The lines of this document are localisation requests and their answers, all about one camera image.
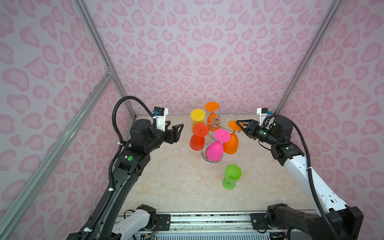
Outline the pink wine glass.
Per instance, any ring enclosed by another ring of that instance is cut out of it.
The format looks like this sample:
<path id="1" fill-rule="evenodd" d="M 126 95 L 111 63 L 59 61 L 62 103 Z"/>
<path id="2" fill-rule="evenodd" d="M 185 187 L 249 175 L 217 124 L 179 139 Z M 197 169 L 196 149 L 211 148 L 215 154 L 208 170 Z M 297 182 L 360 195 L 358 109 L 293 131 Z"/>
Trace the pink wine glass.
<path id="1" fill-rule="evenodd" d="M 223 143 L 229 142 L 231 136 L 226 130 L 219 129 L 215 131 L 214 139 L 215 141 L 212 142 L 206 150 L 206 158 L 210 162 L 219 162 L 222 159 L 224 153 Z"/>

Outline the green wine glass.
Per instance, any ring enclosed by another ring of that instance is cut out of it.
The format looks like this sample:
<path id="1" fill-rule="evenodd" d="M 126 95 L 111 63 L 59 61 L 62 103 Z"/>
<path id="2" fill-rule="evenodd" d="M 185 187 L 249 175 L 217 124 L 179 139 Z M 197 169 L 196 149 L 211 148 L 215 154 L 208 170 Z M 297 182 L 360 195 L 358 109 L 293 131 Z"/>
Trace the green wine glass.
<path id="1" fill-rule="evenodd" d="M 236 182 L 242 177 L 242 170 L 235 164 L 228 165 L 225 169 L 225 178 L 222 185 L 226 190 L 233 190 Z"/>

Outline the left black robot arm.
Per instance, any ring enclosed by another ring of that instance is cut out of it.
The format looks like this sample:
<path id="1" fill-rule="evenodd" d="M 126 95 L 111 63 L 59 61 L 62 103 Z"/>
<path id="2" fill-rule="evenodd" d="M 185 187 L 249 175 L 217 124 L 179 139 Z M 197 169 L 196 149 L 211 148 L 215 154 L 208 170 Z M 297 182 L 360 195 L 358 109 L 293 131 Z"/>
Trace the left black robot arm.
<path id="1" fill-rule="evenodd" d="M 141 229 L 156 229 L 156 210 L 147 205 L 139 206 L 119 227 L 115 222 L 129 191 L 149 163 L 150 153 L 162 143 L 179 141 L 184 125 L 170 124 L 166 121 L 166 129 L 161 131 L 155 129 L 150 120 L 134 121 L 130 140 L 110 165 L 109 186 L 85 225 L 78 232 L 69 234 L 69 240 L 128 240 Z"/>

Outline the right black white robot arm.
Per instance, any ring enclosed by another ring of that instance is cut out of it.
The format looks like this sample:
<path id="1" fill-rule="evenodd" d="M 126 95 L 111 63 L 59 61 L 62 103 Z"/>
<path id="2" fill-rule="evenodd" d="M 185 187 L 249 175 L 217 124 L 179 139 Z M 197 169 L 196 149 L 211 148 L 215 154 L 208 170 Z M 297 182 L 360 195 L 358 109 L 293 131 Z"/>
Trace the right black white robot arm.
<path id="1" fill-rule="evenodd" d="M 309 148 L 299 127 L 281 115 L 267 116 L 262 123 L 238 120 L 236 125 L 252 140 L 271 146 L 272 157 L 297 180 L 315 206 L 316 214 L 295 210 L 280 203 L 268 206 L 266 225 L 288 226 L 287 237 L 296 229 L 313 240 L 356 240 L 364 215 L 358 207 L 350 207 L 313 169 Z"/>

